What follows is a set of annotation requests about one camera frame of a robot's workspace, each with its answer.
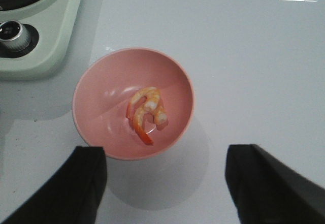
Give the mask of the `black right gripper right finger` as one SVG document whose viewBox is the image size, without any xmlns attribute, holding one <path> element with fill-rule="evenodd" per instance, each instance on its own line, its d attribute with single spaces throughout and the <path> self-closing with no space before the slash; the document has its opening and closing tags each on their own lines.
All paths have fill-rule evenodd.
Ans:
<svg viewBox="0 0 325 224">
<path fill-rule="evenodd" d="M 256 144 L 228 147 L 225 180 L 240 223 L 324 223 L 324 188 Z"/>
</svg>

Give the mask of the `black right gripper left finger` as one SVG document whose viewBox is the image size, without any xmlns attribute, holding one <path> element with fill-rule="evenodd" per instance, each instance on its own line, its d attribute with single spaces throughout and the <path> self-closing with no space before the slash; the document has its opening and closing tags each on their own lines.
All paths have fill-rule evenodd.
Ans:
<svg viewBox="0 0 325 224">
<path fill-rule="evenodd" d="M 77 146 L 4 223 L 95 223 L 107 184 L 103 148 Z"/>
</svg>

